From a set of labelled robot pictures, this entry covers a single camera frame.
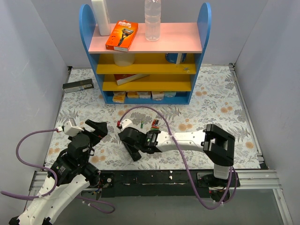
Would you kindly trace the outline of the black tv remote control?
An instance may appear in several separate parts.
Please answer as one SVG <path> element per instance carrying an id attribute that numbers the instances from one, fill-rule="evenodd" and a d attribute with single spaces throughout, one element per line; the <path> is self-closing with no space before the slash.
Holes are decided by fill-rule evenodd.
<path id="1" fill-rule="evenodd" d="M 138 152 L 138 150 L 136 148 L 134 148 L 133 146 L 130 146 L 126 143 L 123 143 L 123 145 L 125 146 L 126 150 L 128 151 L 129 155 L 131 156 L 131 158 L 134 162 L 136 162 L 142 158 L 141 154 Z"/>

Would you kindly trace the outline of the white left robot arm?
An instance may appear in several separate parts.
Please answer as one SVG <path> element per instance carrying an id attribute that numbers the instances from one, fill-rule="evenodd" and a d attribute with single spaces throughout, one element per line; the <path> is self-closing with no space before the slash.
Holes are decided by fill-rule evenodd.
<path id="1" fill-rule="evenodd" d="M 70 143 L 48 169 L 47 177 L 35 196 L 2 192 L 3 195 L 31 202 L 21 215 L 11 218 L 9 224 L 52 225 L 85 188 L 93 188 L 100 183 L 100 171 L 89 162 L 89 158 L 94 154 L 94 146 L 107 136 L 107 123 L 86 120 L 85 124 L 93 131 L 78 127 L 73 119 L 55 128 L 56 132 L 67 135 Z"/>

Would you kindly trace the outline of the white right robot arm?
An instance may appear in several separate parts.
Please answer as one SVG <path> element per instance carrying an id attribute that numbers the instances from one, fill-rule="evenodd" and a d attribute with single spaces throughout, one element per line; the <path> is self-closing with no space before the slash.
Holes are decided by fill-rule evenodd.
<path id="1" fill-rule="evenodd" d="M 213 183 L 223 186 L 229 181 L 230 167 L 234 164 L 235 137 L 222 128 L 208 124 L 205 129 L 174 133 L 151 130 L 143 133 L 130 127 L 130 123 L 118 134 L 123 144 L 129 147 L 129 153 L 134 161 L 139 152 L 154 154 L 176 150 L 198 151 L 205 153 L 214 164 Z"/>

